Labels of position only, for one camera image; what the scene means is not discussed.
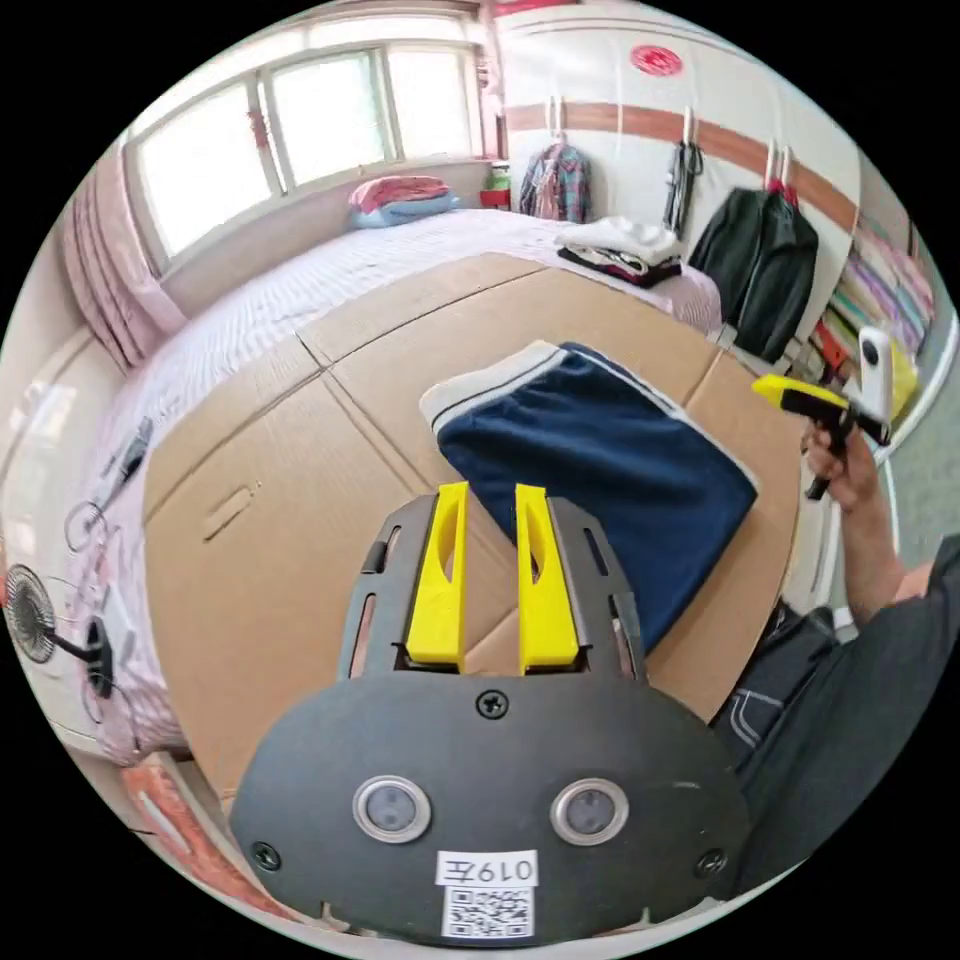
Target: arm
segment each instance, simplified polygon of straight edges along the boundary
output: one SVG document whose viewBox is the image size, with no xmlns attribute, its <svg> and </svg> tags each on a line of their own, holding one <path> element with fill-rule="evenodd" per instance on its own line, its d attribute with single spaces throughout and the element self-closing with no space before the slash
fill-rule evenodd
<svg viewBox="0 0 960 960">
<path fill-rule="evenodd" d="M 842 512 L 844 577 L 854 623 L 863 625 L 883 607 L 927 592 L 931 566 L 907 571 L 893 547 L 890 513 L 876 463 L 859 430 L 844 455 L 830 453 L 830 436 L 811 426 L 804 438 L 810 468 L 830 480 Z"/>
</svg>

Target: window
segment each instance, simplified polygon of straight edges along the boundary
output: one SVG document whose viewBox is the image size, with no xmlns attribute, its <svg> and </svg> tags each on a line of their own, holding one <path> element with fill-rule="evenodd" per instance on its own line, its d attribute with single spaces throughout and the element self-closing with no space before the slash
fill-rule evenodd
<svg viewBox="0 0 960 960">
<path fill-rule="evenodd" d="M 398 49 L 388 56 L 404 156 L 470 153 L 463 58 L 445 50 Z"/>
<path fill-rule="evenodd" d="M 194 71 L 137 118 L 131 193 L 161 270 L 261 204 L 365 168 L 480 152 L 472 25 L 308 22 Z"/>
<path fill-rule="evenodd" d="M 371 57 L 288 67 L 273 74 L 272 87 L 277 139 L 286 148 L 293 183 L 386 158 Z"/>
<path fill-rule="evenodd" d="M 147 205 L 171 255 L 271 195 L 245 86 L 176 116 L 139 149 Z"/>
</svg>

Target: blue pillow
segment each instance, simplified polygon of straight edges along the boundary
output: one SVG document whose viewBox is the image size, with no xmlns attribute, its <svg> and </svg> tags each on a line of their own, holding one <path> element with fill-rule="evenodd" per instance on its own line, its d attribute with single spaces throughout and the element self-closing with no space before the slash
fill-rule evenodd
<svg viewBox="0 0 960 960">
<path fill-rule="evenodd" d="M 360 230 L 376 229 L 379 227 L 396 227 L 402 223 L 413 223 L 424 217 L 433 217 L 438 213 L 447 213 L 460 206 L 460 198 L 452 193 L 445 193 L 442 197 L 431 197 L 429 200 L 396 200 L 385 203 L 372 213 L 353 213 L 353 225 Z"/>
</svg>

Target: cardboard box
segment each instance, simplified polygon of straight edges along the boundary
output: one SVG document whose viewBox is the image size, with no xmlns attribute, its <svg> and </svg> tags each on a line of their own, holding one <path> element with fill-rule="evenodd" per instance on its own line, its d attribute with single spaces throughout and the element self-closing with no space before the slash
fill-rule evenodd
<svg viewBox="0 0 960 960">
<path fill-rule="evenodd" d="M 630 368 L 759 478 L 741 529 L 647 660 L 652 682 L 704 719 L 730 694 L 787 569 L 799 421 L 753 394 L 736 360 L 635 298 L 568 271 L 472 257 L 308 324 L 214 391 L 149 461 L 157 652 L 225 805 L 270 726 L 334 682 L 354 578 L 386 515 L 459 479 L 421 395 L 537 339 L 577 340 Z M 516 555 L 475 500 L 467 551 L 468 668 L 514 672 Z"/>
</svg>

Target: hand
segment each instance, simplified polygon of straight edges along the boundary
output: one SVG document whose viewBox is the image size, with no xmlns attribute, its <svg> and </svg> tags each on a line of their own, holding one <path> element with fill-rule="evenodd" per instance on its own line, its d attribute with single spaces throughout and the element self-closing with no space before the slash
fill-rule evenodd
<svg viewBox="0 0 960 960">
<path fill-rule="evenodd" d="M 871 502 L 880 490 L 880 476 L 870 447 L 859 427 L 847 437 L 846 450 L 835 457 L 830 452 L 830 434 L 811 423 L 803 435 L 802 450 L 810 469 L 830 481 L 830 496 L 845 513 Z"/>
</svg>

